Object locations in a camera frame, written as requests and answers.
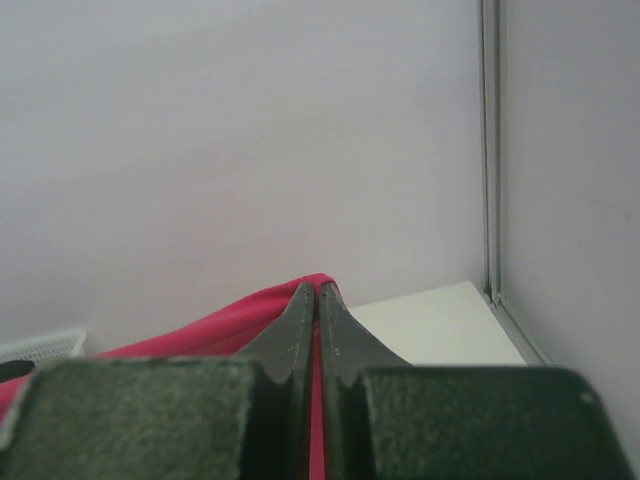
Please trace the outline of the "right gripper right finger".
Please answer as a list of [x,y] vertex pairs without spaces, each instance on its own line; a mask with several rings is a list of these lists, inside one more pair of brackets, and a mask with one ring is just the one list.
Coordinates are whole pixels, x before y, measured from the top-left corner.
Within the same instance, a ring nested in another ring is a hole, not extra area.
[[630,479],[607,412],[578,373],[413,366],[319,294],[329,479]]

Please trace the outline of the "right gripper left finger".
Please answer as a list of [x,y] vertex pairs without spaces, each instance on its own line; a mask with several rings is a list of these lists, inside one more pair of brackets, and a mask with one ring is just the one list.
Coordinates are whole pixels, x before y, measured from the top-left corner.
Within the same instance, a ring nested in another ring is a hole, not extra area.
[[229,357],[69,360],[1,429],[5,479],[304,479],[315,292]]

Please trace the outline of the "pink t shirt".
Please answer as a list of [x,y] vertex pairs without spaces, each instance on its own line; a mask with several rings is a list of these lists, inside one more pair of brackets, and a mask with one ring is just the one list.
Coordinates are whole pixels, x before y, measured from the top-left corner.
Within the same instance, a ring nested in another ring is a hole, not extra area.
[[[270,326],[284,312],[301,284],[311,284],[314,293],[319,294],[322,285],[334,282],[332,277],[324,273],[289,280],[252,293],[175,331],[101,352],[97,356],[99,358],[228,356],[248,345],[259,333]],[[320,330],[315,329],[308,461],[310,479],[326,477],[320,346]]]

